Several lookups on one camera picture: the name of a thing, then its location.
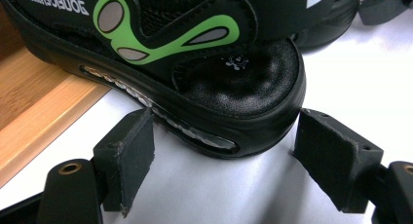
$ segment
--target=shoe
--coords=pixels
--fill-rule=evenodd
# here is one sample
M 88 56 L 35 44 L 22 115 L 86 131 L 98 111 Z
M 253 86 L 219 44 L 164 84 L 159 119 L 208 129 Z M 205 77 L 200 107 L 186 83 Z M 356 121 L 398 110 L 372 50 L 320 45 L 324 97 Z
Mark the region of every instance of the shoe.
M 360 0 L 334 0 L 326 16 L 315 25 L 293 33 L 290 38 L 301 51 L 328 45 L 349 29 L 359 5 Z
M 292 127 L 305 72 L 286 37 L 333 1 L 1 0 L 33 54 L 152 107 L 226 159 L 261 153 Z

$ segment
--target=brass screw hole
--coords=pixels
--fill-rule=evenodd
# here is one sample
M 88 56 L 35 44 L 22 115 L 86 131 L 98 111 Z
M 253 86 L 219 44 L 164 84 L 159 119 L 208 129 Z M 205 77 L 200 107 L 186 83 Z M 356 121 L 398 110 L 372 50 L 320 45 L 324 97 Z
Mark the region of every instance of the brass screw hole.
M 406 167 L 404 167 L 404 169 L 406 169 L 406 171 L 407 171 L 408 173 L 410 173 L 410 174 L 413 175 L 413 167 L 412 167 L 412 166 L 406 166 Z
M 79 171 L 81 168 L 82 165 L 78 163 L 66 164 L 58 170 L 58 173 L 63 175 L 72 174 Z

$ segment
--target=black clamp jaw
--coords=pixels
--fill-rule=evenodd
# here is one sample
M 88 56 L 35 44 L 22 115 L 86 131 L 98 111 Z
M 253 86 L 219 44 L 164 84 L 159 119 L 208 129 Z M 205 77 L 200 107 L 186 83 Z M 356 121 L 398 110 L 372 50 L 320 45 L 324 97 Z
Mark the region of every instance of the black clamp jaw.
M 94 148 L 88 161 L 52 168 L 42 194 L 0 211 L 0 223 L 100 224 L 106 211 L 128 215 L 154 160 L 152 112 L 125 116 Z
M 374 224 L 413 223 L 413 164 L 381 165 L 384 151 L 334 118 L 302 109 L 294 157 L 338 210 L 364 213 Z
M 373 224 L 413 223 L 413 164 L 381 165 L 384 151 L 334 118 L 300 112 L 294 157 L 338 210 L 364 213 Z M 126 216 L 154 159 L 150 109 L 127 115 L 94 148 L 92 160 L 54 167 L 45 191 L 0 211 L 0 223 L 102 223 L 106 211 Z
M 394 19 L 407 9 L 413 9 L 413 0 L 363 0 L 358 12 L 364 25 L 377 25 Z

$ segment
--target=wooden surface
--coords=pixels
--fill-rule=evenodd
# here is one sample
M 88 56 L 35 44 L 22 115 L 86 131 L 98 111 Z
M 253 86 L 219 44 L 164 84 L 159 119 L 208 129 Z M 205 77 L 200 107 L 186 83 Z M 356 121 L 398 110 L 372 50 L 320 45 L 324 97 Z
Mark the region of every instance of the wooden surface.
M 108 91 L 33 56 L 0 6 L 0 188 Z

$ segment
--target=green design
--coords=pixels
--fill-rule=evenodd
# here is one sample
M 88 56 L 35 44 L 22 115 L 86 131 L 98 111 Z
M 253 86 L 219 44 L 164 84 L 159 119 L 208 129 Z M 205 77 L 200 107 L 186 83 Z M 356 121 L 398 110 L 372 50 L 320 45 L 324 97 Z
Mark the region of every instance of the green design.
M 122 21 L 117 24 L 113 31 L 103 32 L 99 28 L 99 15 L 105 6 L 112 2 L 118 2 L 122 6 Z M 123 54 L 123 58 L 127 62 L 136 65 L 146 64 L 177 53 L 228 45 L 235 42 L 240 36 L 240 30 L 234 19 L 229 16 L 218 15 L 204 20 L 182 36 L 159 48 L 149 49 L 136 39 L 131 30 L 131 12 L 125 0 L 99 0 L 94 7 L 94 26 L 104 37 L 111 40 L 111 46 L 118 54 L 125 50 L 141 54 L 140 59 L 137 60 L 128 59 Z M 214 30 L 218 32 L 215 39 L 195 40 Z

